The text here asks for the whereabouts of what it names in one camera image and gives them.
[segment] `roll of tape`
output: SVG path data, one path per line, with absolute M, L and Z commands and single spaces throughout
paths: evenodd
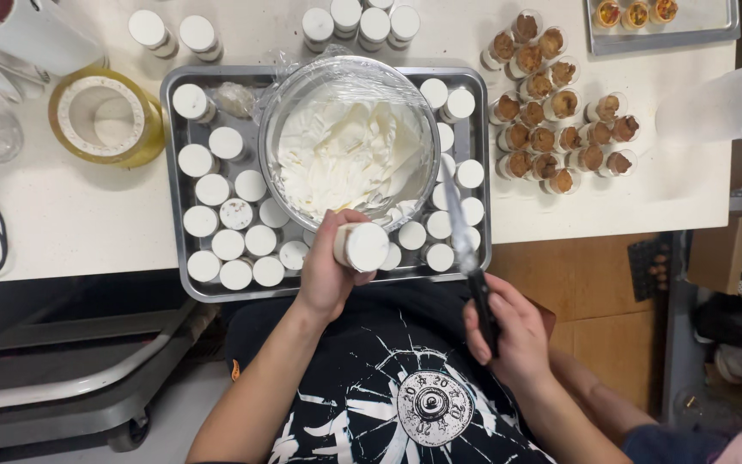
M 88 67 L 62 79 L 48 118 L 67 151 L 91 163 L 136 168 L 165 148 L 159 100 L 109 69 Z

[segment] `stainless steel tray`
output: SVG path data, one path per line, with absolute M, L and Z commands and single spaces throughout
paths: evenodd
M 397 68 L 418 87 L 430 78 L 445 81 L 449 89 L 467 89 L 474 95 L 477 108 L 466 121 L 461 121 L 454 128 L 454 159 L 459 163 L 466 159 L 476 159 L 486 168 L 486 178 L 483 184 L 476 189 L 461 189 L 463 198 L 476 196 L 486 208 L 486 216 L 477 225 L 482 237 L 478 256 L 480 267 L 486 269 L 491 259 L 491 219 L 489 201 L 489 169 L 488 169 L 488 119 L 487 88 L 480 75 L 469 68 Z M 196 238 L 188 235 L 182 224 L 182 216 L 188 208 L 200 204 L 195 196 L 195 179 L 182 174 L 176 164 L 176 154 L 189 143 L 200 143 L 208 146 L 208 138 L 213 129 L 224 125 L 233 127 L 244 141 L 244 159 L 235 162 L 221 162 L 219 173 L 233 180 L 237 174 L 245 169 L 260 171 L 256 156 L 257 135 L 259 127 L 251 119 L 238 119 L 219 111 L 219 115 L 210 124 L 196 124 L 179 116 L 170 104 L 170 97 L 174 90 L 184 83 L 199 85 L 213 97 L 216 88 L 223 82 L 237 82 L 244 86 L 256 88 L 255 93 L 261 94 L 274 81 L 274 68 L 271 66 L 186 66 L 174 69 L 162 81 L 160 99 L 162 111 L 170 120 L 170 134 L 167 144 L 167 165 L 170 181 L 170 200 L 173 206 L 174 230 L 176 232 L 176 252 L 179 258 L 179 272 L 182 287 L 188 295 L 203 302 L 242 301 L 268 298 L 272 296 L 294 295 L 299 290 L 300 277 L 298 271 L 285 272 L 285 278 L 276 287 L 263 287 L 256 282 L 244 290 L 228 290 L 219 283 L 219 278 L 210 282 L 198 282 L 188 277 L 187 259 L 192 253 L 201 249 L 210 249 L 211 237 Z M 416 216 L 419 220 L 422 211 Z M 282 228 L 283 242 L 302 240 L 303 227 L 291 220 Z M 384 282 L 404 281 L 408 279 L 428 278 L 432 281 L 451 281 L 462 279 L 457 265 L 447 272 L 437 273 L 423 264 L 418 255 L 419 251 L 402 250 L 402 261 L 399 268 L 389 272 L 380 271 L 371 285 Z
M 601 1 L 585 0 L 589 42 L 595 56 L 695 46 L 740 38 L 738 0 L 683 0 L 678 2 L 680 10 L 674 21 L 665 26 L 649 22 L 639 31 L 629 31 L 623 24 L 611 29 L 594 26 L 592 14 Z M 618 3 L 621 8 L 629 5 L 628 1 Z

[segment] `hand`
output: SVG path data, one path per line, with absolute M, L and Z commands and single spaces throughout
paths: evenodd
M 490 363 L 497 380 L 512 390 L 527 389 L 547 380 L 551 377 L 548 336 L 540 312 L 509 282 L 486 274 L 486 283 L 491 290 L 488 303 L 500 326 L 500 357 L 492 358 L 482 337 L 474 301 L 462 309 L 468 350 L 480 364 Z
M 296 301 L 323 327 L 342 314 L 354 285 L 365 285 L 377 275 L 376 272 L 347 269 L 334 259 L 336 230 L 352 222 L 371 222 L 371 219 L 359 211 L 335 213 L 328 210 L 303 265 L 303 282 Z

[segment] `black t-shirt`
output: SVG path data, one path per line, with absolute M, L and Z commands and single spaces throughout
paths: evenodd
M 553 462 L 511 393 L 468 353 L 465 293 L 427 282 L 356 289 L 322 336 L 268 462 Z M 229 366 L 251 362 L 289 304 L 236 311 Z

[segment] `knife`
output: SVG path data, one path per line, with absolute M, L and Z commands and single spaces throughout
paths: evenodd
M 468 288 L 471 290 L 471 297 L 474 299 L 474 305 L 477 308 L 477 320 L 480 324 L 482 337 L 491 349 L 491 356 L 499 357 L 497 336 L 500 334 L 500 328 L 497 326 L 494 313 L 488 306 L 489 289 L 486 284 L 486 274 L 477 265 L 477 258 L 474 256 L 475 250 L 471 244 L 471 237 L 468 236 L 468 223 L 462 215 L 460 197 L 457 194 L 457 189 L 454 188 L 454 177 L 445 163 L 440 162 L 439 165 L 445 173 L 446 182 L 443 182 L 443 189 L 448 204 L 448 215 L 451 219 L 451 237 L 460 260 L 460 273 L 468 278 Z

